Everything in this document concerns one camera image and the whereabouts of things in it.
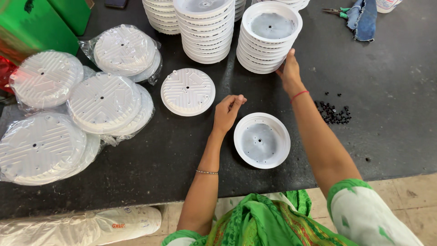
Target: black table surface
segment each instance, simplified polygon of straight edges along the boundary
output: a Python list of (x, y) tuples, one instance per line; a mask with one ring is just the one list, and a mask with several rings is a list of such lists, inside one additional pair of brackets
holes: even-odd
[[(337, 108), (349, 106), (350, 124), (330, 127), (365, 180), (437, 172), (434, 1), (404, 1), (393, 12), (378, 14), (375, 42), (370, 44), (354, 41), (344, 19), (321, 11), (352, 3), (311, 0), (299, 12), (303, 29), (293, 47), (304, 84), (314, 100)], [(185, 55), (180, 35), (160, 34), (149, 25), (140, 0), (129, 1), (124, 10), (106, 8), (103, 0), (96, 0), (80, 40), (131, 24), (162, 43), (159, 82), (144, 85), (152, 95), (155, 115), (137, 136), (116, 147), (106, 146), (87, 169), (73, 177), (43, 186), (0, 182), (0, 219), (184, 200), (212, 129), (214, 107), (228, 94), (244, 94), (248, 99), (237, 122), (254, 112), (271, 114), (288, 129), (291, 149), (276, 168), (252, 168), (236, 152), (232, 128), (220, 153), (219, 197), (316, 187), (279, 77), (253, 74), (236, 59), (240, 23), (236, 23), (229, 55), (220, 63), (203, 65)], [(82, 51), (77, 56), (97, 69)], [(164, 78), (187, 67), (208, 74), (216, 87), (214, 105), (193, 117), (171, 113), (160, 96)]]

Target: mobile phone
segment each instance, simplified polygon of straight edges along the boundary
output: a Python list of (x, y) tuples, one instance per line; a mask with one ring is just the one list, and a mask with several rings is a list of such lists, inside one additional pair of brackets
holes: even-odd
[(128, 0), (105, 0), (105, 6), (124, 9)]

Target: green handled pliers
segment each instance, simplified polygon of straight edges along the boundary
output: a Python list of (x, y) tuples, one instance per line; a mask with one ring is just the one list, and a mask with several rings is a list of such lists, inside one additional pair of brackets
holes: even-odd
[(345, 18), (346, 20), (349, 19), (346, 12), (348, 12), (351, 8), (340, 8), (340, 9), (322, 9), (325, 12), (328, 12), (330, 14), (338, 15), (342, 18)]

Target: sleeve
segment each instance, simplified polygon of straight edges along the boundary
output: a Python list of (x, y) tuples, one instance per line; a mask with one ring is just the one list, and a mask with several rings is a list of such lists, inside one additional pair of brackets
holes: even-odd
[(201, 238), (202, 236), (197, 232), (180, 230), (168, 235), (161, 243), (161, 246), (190, 246)]
[(336, 183), (329, 190), (327, 206), (338, 233), (360, 246), (423, 246), (362, 180)]

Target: blue denim rag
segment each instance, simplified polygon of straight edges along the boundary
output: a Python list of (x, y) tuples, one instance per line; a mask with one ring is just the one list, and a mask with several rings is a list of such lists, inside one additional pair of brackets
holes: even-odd
[(376, 30), (376, 0), (358, 0), (346, 12), (347, 27), (354, 32), (354, 39), (373, 42)]

